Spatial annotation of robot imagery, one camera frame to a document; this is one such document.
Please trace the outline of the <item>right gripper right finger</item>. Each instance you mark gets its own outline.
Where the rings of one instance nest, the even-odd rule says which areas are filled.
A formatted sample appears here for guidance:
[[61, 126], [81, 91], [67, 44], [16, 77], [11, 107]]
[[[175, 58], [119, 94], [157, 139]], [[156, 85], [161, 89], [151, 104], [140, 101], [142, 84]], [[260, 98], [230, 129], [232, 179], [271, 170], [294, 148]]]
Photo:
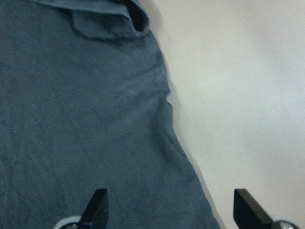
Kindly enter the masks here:
[[239, 229], [270, 229], [272, 219], [244, 188], [234, 190], [234, 221]]

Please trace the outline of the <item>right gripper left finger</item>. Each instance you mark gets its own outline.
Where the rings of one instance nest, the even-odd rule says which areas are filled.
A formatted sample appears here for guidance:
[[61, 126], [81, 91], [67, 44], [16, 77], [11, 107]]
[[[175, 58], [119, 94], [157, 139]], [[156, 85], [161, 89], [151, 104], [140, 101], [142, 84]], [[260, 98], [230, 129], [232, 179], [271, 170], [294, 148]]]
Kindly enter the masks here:
[[105, 229], [108, 224], [107, 189], [95, 190], [80, 219], [81, 229]]

